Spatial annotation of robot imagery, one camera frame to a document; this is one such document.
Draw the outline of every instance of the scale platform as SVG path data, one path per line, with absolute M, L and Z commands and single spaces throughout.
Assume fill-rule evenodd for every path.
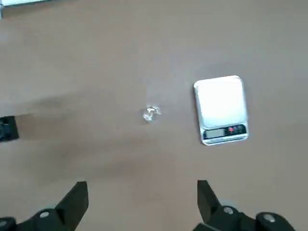
M 205 145 L 248 138 L 248 115 L 242 80 L 227 76 L 194 84 L 200 135 Z

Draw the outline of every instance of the small metal piece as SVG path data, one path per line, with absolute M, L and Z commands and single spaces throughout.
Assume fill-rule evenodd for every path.
M 6 225 L 6 221 L 0 221 L 0 227 L 3 227 L 3 226 L 5 226 Z
M 224 208 L 223 208 L 223 211 L 224 211 L 225 213 L 230 214 L 230 215 L 232 215 L 232 214 L 234 213 L 233 209 L 231 209 L 230 207 L 224 207 Z
M 157 116 L 161 115 L 160 108 L 157 106 L 148 106 L 143 112 L 143 118 L 148 123 L 156 121 Z
M 49 212 L 42 212 L 40 215 L 39 215 L 39 218 L 46 218 L 49 216 Z
M 270 223 L 274 223 L 276 221 L 272 214 L 264 214 L 263 218 Z

